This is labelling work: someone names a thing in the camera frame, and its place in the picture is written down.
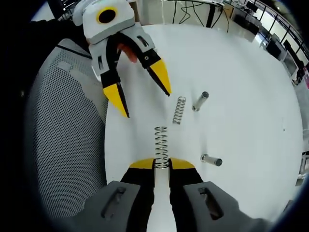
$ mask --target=office chair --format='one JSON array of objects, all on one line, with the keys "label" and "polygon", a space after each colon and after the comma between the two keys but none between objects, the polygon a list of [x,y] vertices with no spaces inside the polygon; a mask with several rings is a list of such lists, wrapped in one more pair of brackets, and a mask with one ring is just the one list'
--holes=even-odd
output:
[{"label": "office chair", "polygon": [[55,47],[45,60],[24,117],[27,179],[51,219],[74,216],[106,185],[108,101],[84,57],[89,54],[69,39],[59,45],[68,50]]}]

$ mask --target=yellow fingertip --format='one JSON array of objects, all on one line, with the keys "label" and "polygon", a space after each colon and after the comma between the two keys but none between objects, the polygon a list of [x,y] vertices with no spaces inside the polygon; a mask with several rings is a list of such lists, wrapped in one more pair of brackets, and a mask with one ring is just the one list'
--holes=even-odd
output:
[{"label": "yellow fingertip", "polygon": [[118,109],[122,116],[128,117],[126,114],[125,107],[121,101],[117,84],[113,84],[103,89],[103,93],[108,98],[108,100]]},{"label": "yellow fingertip", "polygon": [[169,75],[168,71],[166,69],[166,65],[164,61],[158,60],[156,63],[150,66],[150,68],[154,71],[154,73],[157,75],[159,80],[162,82],[168,93],[172,93],[170,83],[169,83]]}]

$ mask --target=computer monitor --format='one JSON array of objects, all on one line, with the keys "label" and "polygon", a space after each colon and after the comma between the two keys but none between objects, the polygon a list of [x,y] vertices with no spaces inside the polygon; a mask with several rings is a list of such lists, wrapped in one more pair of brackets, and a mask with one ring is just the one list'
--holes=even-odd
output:
[{"label": "computer monitor", "polygon": [[288,72],[290,79],[296,80],[298,66],[296,65],[291,53],[287,51],[281,62]]},{"label": "computer monitor", "polygon": [[248,7],[250,10],[252,10],[252,11],[254,11],[254,12],[256,13],[256,11],[257,11],[257,6],[254,5],[252,2],[248,1],[248,2],[247,2],[247,7]]}]

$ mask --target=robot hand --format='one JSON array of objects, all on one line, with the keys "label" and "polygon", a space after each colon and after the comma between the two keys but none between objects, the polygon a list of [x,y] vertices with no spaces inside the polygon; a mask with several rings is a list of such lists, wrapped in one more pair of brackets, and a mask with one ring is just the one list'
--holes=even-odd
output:
[{"label": "robot hand", "polygon": [[83,0],[74,10],[73,21],[77,26],[83,24],[94,72],[101,77],[104,94],[123,116],[129,117],[129,112],[116,70],[120,44],[132,50],[153,80],[170,95],[165,63],[155,52],[150,36],[135,23],[134,11],[126,0]]}]

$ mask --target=black circle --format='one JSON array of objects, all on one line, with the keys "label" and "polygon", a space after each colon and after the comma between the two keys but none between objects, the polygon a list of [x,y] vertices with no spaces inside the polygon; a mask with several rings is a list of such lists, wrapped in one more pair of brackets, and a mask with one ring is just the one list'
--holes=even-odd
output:
[{"label": "black circle", "polygon": [[223,163],[222,159],[217,159],[216,162],[215,162],[215,165],[219,167],[219,166],[221,166],[222,163]]},{"label": "black circle", "polygon": [[100,23],[109,23],[116,17],[116,12],[114,10],[106,10],[103,11],[99,17],[98,20]]}]

